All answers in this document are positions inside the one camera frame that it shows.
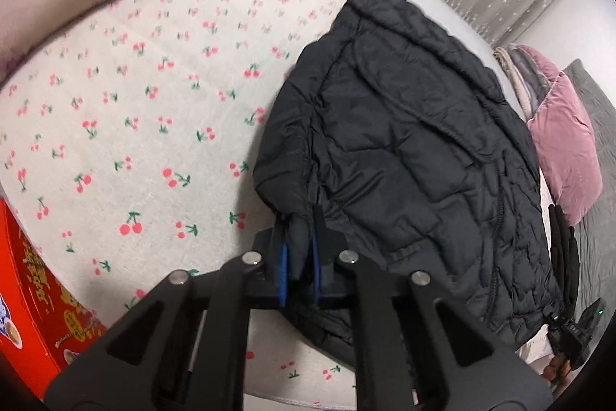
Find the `pink velvet pillow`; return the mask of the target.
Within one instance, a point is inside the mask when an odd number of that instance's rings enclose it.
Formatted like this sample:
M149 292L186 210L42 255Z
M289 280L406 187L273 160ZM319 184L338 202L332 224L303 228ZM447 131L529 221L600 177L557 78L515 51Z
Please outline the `pink velvet pillow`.
M570 78L549 62L553 86L527 126L552 200L560 205L569 224L575 225L585 214L593 186L593 134Z

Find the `black puffer down jacket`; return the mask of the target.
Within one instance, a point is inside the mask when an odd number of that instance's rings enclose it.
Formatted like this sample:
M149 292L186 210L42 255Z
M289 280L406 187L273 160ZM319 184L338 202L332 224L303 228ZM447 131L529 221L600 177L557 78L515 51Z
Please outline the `black puffer down jacket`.
M314 217L384 270L435 277L519 348L563 308L531 134L495 73L407 0L346 0L263 129L255 189L281 223L287 319L352 363L346 311L313 299Z

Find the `red printed box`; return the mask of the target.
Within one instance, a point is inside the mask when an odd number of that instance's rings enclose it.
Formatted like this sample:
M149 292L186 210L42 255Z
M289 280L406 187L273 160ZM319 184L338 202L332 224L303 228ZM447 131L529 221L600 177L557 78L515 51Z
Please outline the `red printed box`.
M5 203L0 239L1 355L41 398L105 327L51 273Z

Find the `grey quilted pillow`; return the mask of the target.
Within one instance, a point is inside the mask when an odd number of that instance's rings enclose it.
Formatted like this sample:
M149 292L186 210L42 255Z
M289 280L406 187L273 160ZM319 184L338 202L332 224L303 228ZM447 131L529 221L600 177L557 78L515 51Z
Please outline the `grey quilted pillow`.
M565 68L590 120L592 191L581 221L575 225L581 276L578 311L600 298L605 327L615 313L615 105L575 59Z

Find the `cherry print bed sheet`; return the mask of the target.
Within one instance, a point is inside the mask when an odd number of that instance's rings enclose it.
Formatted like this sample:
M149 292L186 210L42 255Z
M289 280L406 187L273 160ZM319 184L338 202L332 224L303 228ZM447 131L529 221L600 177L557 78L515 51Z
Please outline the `cherry print bed sheet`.
M1 187L33 254L111 324L176 268L216 269L274 217L252 173L302 50L347 0L118 0L1 91Z

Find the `folded grey pink blankets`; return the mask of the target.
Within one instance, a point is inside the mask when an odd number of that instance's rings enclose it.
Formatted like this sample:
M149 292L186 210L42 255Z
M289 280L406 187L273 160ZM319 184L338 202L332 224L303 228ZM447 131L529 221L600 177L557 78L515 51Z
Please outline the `folded grey pink blankets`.
M553 86L553 77L548 76L551 62L536 49L516 44L497 47L494 56L514 89L524 119L528 121Z

